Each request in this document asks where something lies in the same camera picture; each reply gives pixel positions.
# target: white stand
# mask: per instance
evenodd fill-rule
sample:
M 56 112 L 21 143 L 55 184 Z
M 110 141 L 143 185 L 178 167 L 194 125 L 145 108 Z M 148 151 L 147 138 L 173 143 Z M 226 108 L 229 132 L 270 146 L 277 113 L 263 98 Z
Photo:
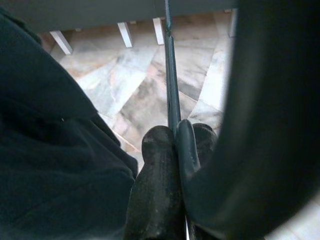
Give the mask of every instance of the white stand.
M 127 48 L 132 48 L 132 39 L 129 32 L 129 28 L 126 22 L 118 22 L 118 27 L 122 36 L 122 39 L 124 41 L 124 45 Z
M 159 45 L 165 44 L 164 32 L 161 24 L 161 19 L 159 17 L 153 19 L 154 31 L 156 36 L 156 41 Z
M 237 28 L 237 18 L 238 18 L 238 9 L 232 9 L 231 20 L 229 25 L 229 37 L 233 38 L 236 36 Z
M 61 31 L 51 31 L 50 34 L 66 55 L 72 53 L 72 48 Z

